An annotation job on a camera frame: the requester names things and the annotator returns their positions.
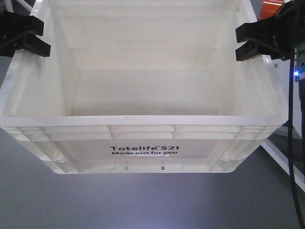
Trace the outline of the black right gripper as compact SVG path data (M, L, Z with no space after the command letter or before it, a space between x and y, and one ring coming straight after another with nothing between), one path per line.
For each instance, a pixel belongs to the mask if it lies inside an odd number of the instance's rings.
M244 23L235 29L235 33L237 43L247 41L235 50L237 61L257 55L269 55L272 60L289 60L295 47L305 41L305 2L291 0L282 5L274 16Z

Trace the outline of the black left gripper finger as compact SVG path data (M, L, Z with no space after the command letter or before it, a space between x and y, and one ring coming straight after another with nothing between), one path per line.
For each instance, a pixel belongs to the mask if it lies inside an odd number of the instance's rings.
M35 16L25 16L2 10L0 12L0 33L5 36L14 36L23 32L34 35L43 35L44 22Z
M39 39L43 31L23 31L18 33L0 32L0 55L13 57L17 50L26 50L42 57L49 57L51 46Z

